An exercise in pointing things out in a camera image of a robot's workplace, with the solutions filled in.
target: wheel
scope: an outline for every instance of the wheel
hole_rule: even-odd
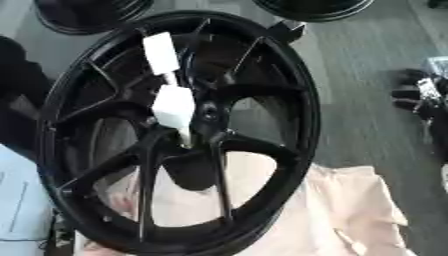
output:
[[[326,22],[357,14],[369,7],[373,0],[254,0],[254,2],[266,11],[286,19]]]
[[[181,60],[180,84],[193,90],[197,103],[192,149],[180,147],[177,133],[159,126],[149,111],[162,81],[149,69],[141,42],[147,34],[164,31],[171,32]],[[236,105],[246,99],[273,116],[275,138],[266,139],[274,129],[261,138],[254,135],[267,123],[246,131],[232,127]],[[251,104],[244,108],[252,111]],[[252,123],[252,112],[242,111],[242,121]],[[135,143],[93,166],[73,163],[70,152],[92,154],[92,147],[80,146],[85,141],[80,138],[97,140],[92,127],[108,118],[127,122]],[[237,16],[166,13],[108,35],[57,81],[39,120],[39,172],[67,220],[107,247],[145,255],[232,255],[269,229],[302,183],[319,132],[315,85],[286,43]],[[225,177],[230,162],[224,156],[233,151],[266,155],[276,166],[265,185],[238,207]],[[142,195],[137,220],[111,209],[96,189],[98,181],[133,166],[140,170]],[[185,189],[216,188],[221,216],[189,226],[155,223],[151,206],[161,166]]]
[[[143,15],[153,0],[35,0],[46,27],[68,35],[90,35],[121,26]]]

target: white block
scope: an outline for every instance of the white block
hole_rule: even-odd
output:
[[[152,106],[157,121],[178,130],[190,126],[196,105],[189,88],[163,85]]]
[[[143,47],[154,75],[167,74],[179,69],[179,61],[170,33],[164,32],[144,38]]]

